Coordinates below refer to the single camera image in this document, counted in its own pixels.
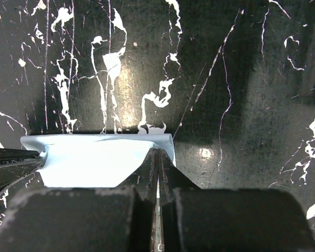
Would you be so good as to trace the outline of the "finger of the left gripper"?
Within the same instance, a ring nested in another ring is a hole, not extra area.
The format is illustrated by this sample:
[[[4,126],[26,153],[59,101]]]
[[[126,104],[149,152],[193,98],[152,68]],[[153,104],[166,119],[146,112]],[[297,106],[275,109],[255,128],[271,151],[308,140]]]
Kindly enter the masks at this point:
[[[0,148],[0,193],[15,180],[43,166],[37,151]]]

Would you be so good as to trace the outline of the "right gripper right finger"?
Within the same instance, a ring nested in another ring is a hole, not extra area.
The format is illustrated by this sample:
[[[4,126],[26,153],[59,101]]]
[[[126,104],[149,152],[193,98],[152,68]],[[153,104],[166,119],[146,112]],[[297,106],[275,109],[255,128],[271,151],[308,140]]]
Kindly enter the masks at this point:
[[[295,198],[280,190],[201,189],[157,152],[165,251],[315,251]]]

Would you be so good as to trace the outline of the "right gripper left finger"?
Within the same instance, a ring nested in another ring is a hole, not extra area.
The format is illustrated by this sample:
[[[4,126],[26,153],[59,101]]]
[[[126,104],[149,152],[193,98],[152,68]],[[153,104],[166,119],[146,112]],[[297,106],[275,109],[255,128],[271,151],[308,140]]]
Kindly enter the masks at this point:
[[[0,251],[150,251],[158,152],[115,188],[35,188],[16,194]]]

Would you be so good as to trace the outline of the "light blue cleaning cloth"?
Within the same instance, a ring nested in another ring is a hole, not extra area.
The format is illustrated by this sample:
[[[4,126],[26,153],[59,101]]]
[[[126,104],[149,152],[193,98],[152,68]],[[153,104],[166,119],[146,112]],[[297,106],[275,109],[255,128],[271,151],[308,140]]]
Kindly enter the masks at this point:
[[[163,149],[172,162],[171,134],[51,134],[20,139],[40,154],[38,170],[46,187],[116,187],[144,161],[150,149]]]

